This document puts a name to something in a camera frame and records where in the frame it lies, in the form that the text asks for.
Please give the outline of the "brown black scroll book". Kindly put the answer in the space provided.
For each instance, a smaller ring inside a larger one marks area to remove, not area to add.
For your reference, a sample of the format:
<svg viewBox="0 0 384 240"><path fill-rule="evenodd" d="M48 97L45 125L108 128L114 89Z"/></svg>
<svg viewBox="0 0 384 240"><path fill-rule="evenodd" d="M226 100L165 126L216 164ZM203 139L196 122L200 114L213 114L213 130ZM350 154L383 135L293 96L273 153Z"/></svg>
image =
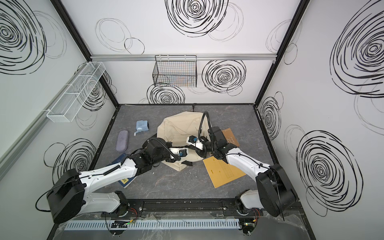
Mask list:
<svg viewBox="0 0 384 240"><path fill-rule="evenodd" d="M235 145L236 147L240 146L240 144L239 144L238 140L235 138L235 135L232 132L231 128L227 128L225 130L222 130L222 133L223 133L223 135L224 135L224 137L228 143L231 143L231 144Z"/></svg>

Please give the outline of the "yellow grid exercise book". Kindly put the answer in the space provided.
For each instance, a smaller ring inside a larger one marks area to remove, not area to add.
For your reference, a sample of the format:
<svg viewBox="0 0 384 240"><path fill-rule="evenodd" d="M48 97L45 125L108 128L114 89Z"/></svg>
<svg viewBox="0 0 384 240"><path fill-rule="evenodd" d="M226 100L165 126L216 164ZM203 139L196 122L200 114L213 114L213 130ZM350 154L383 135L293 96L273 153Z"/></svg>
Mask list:
<svg viewBox="0 0 384 240"><path fill-rule="evenodd" d="M246 175L237 167L214 157L204 159L203 163L215 188L219 188Z"/></svg>

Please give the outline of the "cream canvas backpack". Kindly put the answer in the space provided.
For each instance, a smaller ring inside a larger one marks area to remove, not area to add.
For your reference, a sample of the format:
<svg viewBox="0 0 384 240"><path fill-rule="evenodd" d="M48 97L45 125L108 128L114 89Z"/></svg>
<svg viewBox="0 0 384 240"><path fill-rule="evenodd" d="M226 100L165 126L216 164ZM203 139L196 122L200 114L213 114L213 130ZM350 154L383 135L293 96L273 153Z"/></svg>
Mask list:
<svg viewBox="0 0 384 240"><path fill-rule="evenodd" d="M200 112L182 112L167 117L157 128L157 137L171 142L173 147L186 146L187 137L189 136L204 136L209 140L209 123L207 118L202 120L202 117L203 113ZM208 152L204 150L196 152L196 150L189 149L188 155L180 161L174 163L163 161L163 163L180 172L187 167L187 165L183 164L184 161L194 163L203 160L208 155Z"/></svg>

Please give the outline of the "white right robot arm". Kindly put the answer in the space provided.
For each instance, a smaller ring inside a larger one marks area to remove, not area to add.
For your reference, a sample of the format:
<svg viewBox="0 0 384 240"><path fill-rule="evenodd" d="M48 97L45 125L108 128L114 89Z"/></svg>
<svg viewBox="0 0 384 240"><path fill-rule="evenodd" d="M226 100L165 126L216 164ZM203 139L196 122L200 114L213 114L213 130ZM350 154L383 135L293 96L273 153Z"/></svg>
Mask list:
<svg viewBox="0 0 384 240"><path fill-rule="evenodd" d="M243 207L264 209L271 216L277 217L299 200L281 165L262 163L247 155L236 145L229 143L218 127L209 129L208 133L211 140L209 150L213 156L238 168L257 184L256 190L248 190L240 195Z"/></svg>

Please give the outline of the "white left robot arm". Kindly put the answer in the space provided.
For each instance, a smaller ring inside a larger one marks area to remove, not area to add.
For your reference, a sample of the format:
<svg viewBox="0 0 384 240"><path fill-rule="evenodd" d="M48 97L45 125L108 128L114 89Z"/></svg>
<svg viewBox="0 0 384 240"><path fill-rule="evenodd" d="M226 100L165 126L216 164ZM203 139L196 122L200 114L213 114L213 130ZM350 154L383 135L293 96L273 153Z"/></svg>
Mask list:
<svg viewBox="0 0 384 240"><path fill-rule="evenodd" d="M126 204L123 194L100 194L97 190L122 179L137 177L162 161L179 161L179 154L174 154L170 145L161 138L150 138L145 148L119 163L85 172L66 171L47 192L53 222L61 224L81 214L116 211Z"/></svg>

